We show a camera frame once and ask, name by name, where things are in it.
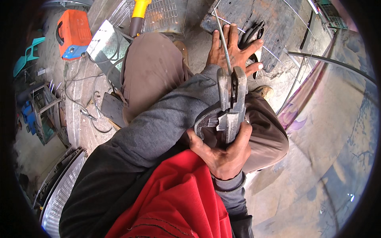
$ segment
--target red cloth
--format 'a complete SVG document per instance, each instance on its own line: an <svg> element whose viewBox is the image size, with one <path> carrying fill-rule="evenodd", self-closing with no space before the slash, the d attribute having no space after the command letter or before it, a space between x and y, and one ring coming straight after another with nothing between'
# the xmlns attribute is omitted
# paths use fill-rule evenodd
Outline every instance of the red cloth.
<svg viewBox="0 0 381 238"><path fill-rule="evenodd" d="M106 238L232 237L204 161L191 150L162 162Z"/></svg>

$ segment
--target finger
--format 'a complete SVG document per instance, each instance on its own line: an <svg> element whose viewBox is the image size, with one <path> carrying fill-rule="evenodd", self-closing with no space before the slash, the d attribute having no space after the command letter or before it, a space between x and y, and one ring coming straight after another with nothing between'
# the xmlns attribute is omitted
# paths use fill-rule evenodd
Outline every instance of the finger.
<svg viewBox="0 0 381 238"><path fill-rule="evenodd" d="M246 76L249 76L254 72L257 72L260 69L263 69L263 64L261 62L252 63L246 67Z"/></svg>
<svg viewBox="0 0 381 238"><path fill-rule="evenodd" d="M246 47L242 52L246 58L249 58L250 55L254 54L257 50L259 50L263 46L263 40L258 39L251 43L248 47Z"/></svg>
<svg viewBox="0 0 381 238"><path fill-rule="evenodd" d="M204 144L201 138L199 138L193 129L188 129L187 134L189 137L189 148L195 152L204 161L211 155L211 149L207 144Z"/></svg>
<svg viewBox="0 0 381 238"><path fill-rule="evenodd" d="M229 48L230 47L238 48L238 30L237 24L235 23L230 25Z"/></svg>
<svg viewBox="0 0 381 238"><path fill-rule="evenodd" d="M224 33L226 45L229 45L229 31L230 31L230 25L229 24L224 25L222 32Z"/></svg>
<svg viewBox="0 0 381 238"><path fill-rule="evenodd" d="M226 151L228 153L239 153L245 150L253 128L246 121L241 122L238 135L235 137L233 144L231 144Z"/></svg>
<svg viewBox="0 0 381 238"><path fill-rule="evenodd" d="M212 49L217 50L219 48L219 31L214 30L212 37Z"/></svg>

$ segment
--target brown pants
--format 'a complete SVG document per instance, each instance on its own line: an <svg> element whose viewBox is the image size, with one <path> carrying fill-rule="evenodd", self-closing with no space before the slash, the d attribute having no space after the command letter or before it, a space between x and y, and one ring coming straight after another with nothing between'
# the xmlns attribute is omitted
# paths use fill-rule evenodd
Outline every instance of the brown pants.
<svg viewBox="0 0 381 238"><path fill-rule="evenodd" d="M168 37L159 33L145 33L136 37L126 53L120 79L123 85L120 91L125 99L123 118L126 125L146 112L142 116L161 120L155 129L163 126L152 134L147 132L147 128L141 130L152 143L156 141L154 137L160 137L161 133L170 134L172 130L184 132L194 124L200 112L218 101L217 69L218 66L209 65L201 74L193 76L183 63L181 52ZM289 143L285 130L265 99L257 93L249 93L245 102L246 116L253 127L249 141L251 156L243 168L248 173L280 161L288 152ZM163 107L163 113L160 113L160 107ZM168 114L168 109L173 110L173 113ZM179 139L175 132L168 146Z"/></svg>

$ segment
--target orange welding machine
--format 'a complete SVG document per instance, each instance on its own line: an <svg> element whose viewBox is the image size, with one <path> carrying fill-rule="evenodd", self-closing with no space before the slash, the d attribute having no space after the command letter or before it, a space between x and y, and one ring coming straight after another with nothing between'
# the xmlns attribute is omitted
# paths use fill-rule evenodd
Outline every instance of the orange welding machine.
<svg viewBox="0 0 381 238"><path fill-rule="evenodd" d="M56 38L62 59L81 58L92 39L86 12L66 10L58 20Z"/></svg>

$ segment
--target right hand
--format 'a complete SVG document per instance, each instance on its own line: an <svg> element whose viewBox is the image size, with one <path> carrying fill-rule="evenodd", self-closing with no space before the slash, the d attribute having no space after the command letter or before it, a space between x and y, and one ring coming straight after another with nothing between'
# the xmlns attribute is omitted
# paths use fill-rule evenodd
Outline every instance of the right hand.
<svg viewBox="0 0 381 238"><path fill-rule="evenodd" d="M263 40L255 40L248 47L241 50L238 48L238 30L236 24L224 25L223 33L232 69L234 66L239 66L245 71L246 76L249 76L263 68L263 64L260 62L252 63L247 67L245 66L247 59L263 46ZM227 70L225 50L222 44L221 47L219 46L218 30L213 32L212 48L210 49L207 60L207 65L209 64L216 64Z"/></svg>
<svg viewBox="0 0 381 238"><path fill-rule="evenodd" d="M210 148L193 129L188 129L189 147L206 163L210 172L218 179L229 180L234 178L242 169L251 154L248 144L252 127L247 122L242 122L234 142L226 150Z"/></svg>

